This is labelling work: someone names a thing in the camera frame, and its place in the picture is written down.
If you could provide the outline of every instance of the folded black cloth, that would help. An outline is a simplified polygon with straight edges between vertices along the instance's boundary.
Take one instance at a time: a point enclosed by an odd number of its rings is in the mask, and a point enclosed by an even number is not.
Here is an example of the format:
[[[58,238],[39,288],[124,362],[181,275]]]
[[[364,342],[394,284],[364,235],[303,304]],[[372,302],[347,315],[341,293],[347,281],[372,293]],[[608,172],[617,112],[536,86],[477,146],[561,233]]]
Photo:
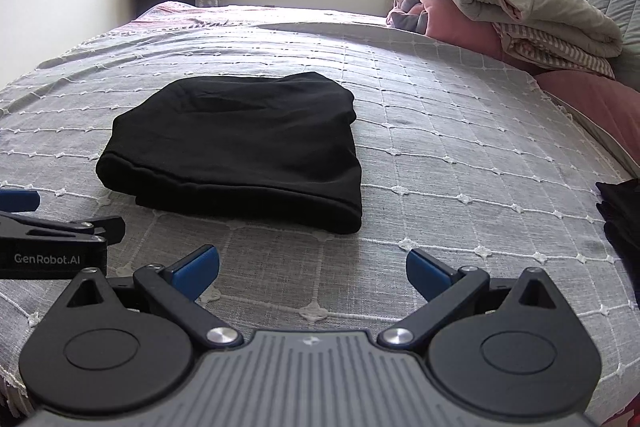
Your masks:
[[[603,202],[596,204],[605,219],[604,233],[622,259],[640,305],[640,182],[596,183]]]
[[[150,208],[353,233],[355,118],[351,92],[318,73],[185,78],[113,121],[95,170]]]

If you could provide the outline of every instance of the gray bedspread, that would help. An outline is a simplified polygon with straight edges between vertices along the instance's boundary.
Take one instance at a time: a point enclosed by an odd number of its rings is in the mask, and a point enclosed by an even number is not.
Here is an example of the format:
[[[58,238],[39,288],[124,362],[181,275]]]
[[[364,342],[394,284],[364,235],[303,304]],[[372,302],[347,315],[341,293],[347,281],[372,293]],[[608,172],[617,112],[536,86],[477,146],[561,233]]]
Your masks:
[[[252,328],[369,328],[421,306],[404,274],[420,245],[451,266],[514,277],[544,267],[602,354],[589,413],[601,422],[640,387],[640,313],[602,231],[594,182],[622,169],[533,79],[482,55],[366,16],[167,3],[42,64],[0,91],[0,186],[40,191],[38,216],[121,214],[111,275],[217,245],[200,302]],[[363,226],[337,237],[280,223],[135,206],[95,176],[111,122],[185,76],[317,71],[353,91]],[[65,282],[0,281],[0,373],[14,409],[21,346]]]

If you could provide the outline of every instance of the pink pillow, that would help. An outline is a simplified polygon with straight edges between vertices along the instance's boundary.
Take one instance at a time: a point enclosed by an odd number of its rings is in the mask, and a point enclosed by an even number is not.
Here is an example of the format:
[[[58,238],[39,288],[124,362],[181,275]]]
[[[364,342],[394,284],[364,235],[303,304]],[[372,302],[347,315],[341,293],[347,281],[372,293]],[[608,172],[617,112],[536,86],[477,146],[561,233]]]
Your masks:
[[[453,44],[501,60],[504,63],[538,74],[541,68],[507,55],[502,50],[500,38],[490,22],[473,21],[464,15],[452,0],[420,0],[429,14],[428,37]]]
[[[640,92],[583,71],[549,71],[536,80],[629,173],[640,177]]]

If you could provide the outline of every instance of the metal screw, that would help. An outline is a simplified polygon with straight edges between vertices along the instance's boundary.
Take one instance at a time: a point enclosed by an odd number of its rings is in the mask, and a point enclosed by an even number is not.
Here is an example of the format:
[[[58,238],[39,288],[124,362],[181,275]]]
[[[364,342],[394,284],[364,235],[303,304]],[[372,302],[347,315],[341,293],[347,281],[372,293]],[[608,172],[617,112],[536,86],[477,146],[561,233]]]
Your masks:
[[[238,332],[233,328],[213,328],[207,331],[207,340],[216,344],[231,344],[238,339]]]
[[[382,338],[389,344],[401,346],[402,344],[410,343],[414,339],[414,334],[404,328],[390,328],[383,331]]]

